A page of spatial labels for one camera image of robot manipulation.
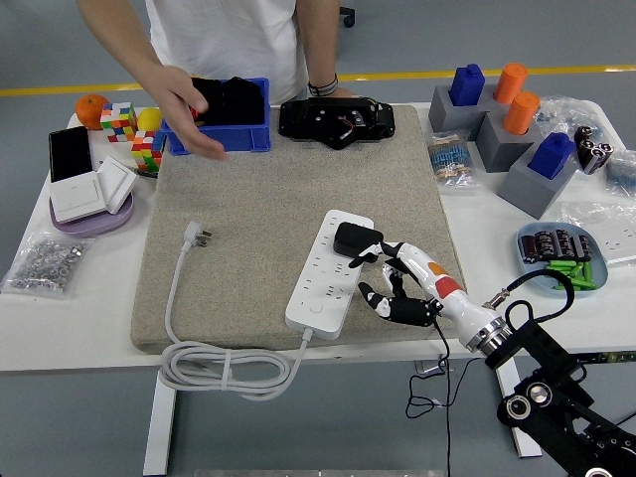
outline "orange cylinder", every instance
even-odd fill
[[[540,104],[541,100],[533,92],[522,91],[517,94],[504,118],[504,129],[518,136],[526,134]]]
[[[521,63],[508,63],[505,65],[493,93],[495,100],[502,104],[512,103],[515,96],[524,87],[527,76],[528,70]]]

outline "rubik's cube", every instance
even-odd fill
[[[161,166],[166,133],[161,131],[137,131],[132,141],[132,157],[143,171],[156,172]]]
[[[110,142],[132,141],[137,132],[137,114],[130,102],[110,102],[101,110],[101,127]]]

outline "gray floor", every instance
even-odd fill
[[[633,0],[365,0],[342,30],[339,73],[635,65]],[[135,0],[143,12],[143,1]],[[71,0],[0,2],[0,90],[131,82],[87,31]],[[389,102],[430,101],[439,80],[347,84]],[[530,77],[526,89],[597,102],[636,149],[636,73]],[[113,101],[151,104],[142,91]],[[0,270],[11,264],[48,173],[48,133],[64,128],[79,94],[0,96]],[[457,362],[461,369],[465,362]],[[280,399],[182,395],[171,475],[200,468],[432,468],[445,462],[443,414],[403,415],[412,363],[306,366]],[[598,410],[632,410],[633,365],[590,369]],[[0,376],[0,474],[140,475],[155,370]],[[548,457],[519,460],[494,411],[494,375],[471,365],[452,409],[453,475],[564,475]],[[429,396],[443,398],[443,380]],[[636,432],[634,422],[626,429]]]

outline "white power strip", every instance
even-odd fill
[[[298,331],[311,328],[314,336],[324,340],[340,336],[362,271],[361,266],[349,268],[352,259],[334,251],[334,236],[343,222],[368,229],[374,227],[373,221],[366,217],[329,211],[285,310],[289,328]]]

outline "table leg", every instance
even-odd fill
[[[175,410],[177,391],[168,388],[159,380],[155,384],[155,397],[152,403],[146,458],[143,463],[144,477],[167,475],[170,456],[170,437],[172,418]]]

